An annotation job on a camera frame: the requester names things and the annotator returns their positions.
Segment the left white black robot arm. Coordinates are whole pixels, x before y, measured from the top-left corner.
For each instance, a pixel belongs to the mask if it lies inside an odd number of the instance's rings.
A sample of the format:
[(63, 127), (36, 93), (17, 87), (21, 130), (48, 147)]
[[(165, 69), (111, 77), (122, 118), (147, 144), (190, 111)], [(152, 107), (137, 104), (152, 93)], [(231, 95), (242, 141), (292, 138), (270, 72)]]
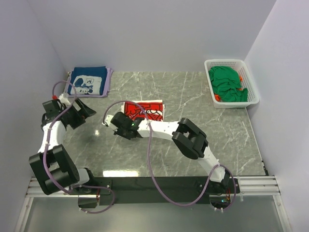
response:
[(58, 168), (52, 170), (50, 175), (64, 189), (82, 184), (94, 186), (96, 181), (88, 168), (77, 169), (74, 162), (63, 146), (63, 139), (67, 126), (72, 129), (85, 123), (85, 120), (96, 114), (80, 99), (76, 100), (80, 107), (68, 107), (59, 99), (44, 102), (45, 113), (42, 116), (41, 129), (43, 130), (42, 145), (37, 154), (29, 158), (29, 164), (37, 181), (46, 195), (60, 191), (51, 177), (46, 173), (52, 164)]

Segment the white t-shirt red print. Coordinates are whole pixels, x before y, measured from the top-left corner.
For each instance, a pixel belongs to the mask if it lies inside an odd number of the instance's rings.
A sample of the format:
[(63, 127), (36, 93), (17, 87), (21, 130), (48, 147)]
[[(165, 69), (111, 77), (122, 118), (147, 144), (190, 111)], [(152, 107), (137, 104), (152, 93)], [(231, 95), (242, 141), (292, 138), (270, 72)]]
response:
[[(163, 100), (135, 101), (146, 112), (148, 118), (154, 121), (164, 121), (165, 105)], [(125, 102), (121, 106), (122, 112), (131, 120), (136, 118), (146, 118), (142, 110), (131, 102)]]

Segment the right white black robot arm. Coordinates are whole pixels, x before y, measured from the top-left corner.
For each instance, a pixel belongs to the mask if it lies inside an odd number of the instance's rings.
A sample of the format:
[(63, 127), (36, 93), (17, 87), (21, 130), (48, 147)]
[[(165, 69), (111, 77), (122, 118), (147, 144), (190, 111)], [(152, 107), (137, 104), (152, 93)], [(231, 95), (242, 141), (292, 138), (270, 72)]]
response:
[(174, 142), (180, 152), (189, 159), (197, 160), (210, 176), (209, 185), (214, 194), (226, 192), (230, 174), (213, 155), (206, 134), (191, 120), (165, 122), (138, 117), (132, 120), (122, 112), (107, 115), (105, 123), (115, 135), (128, 140), (134, 138), (159, 138)]

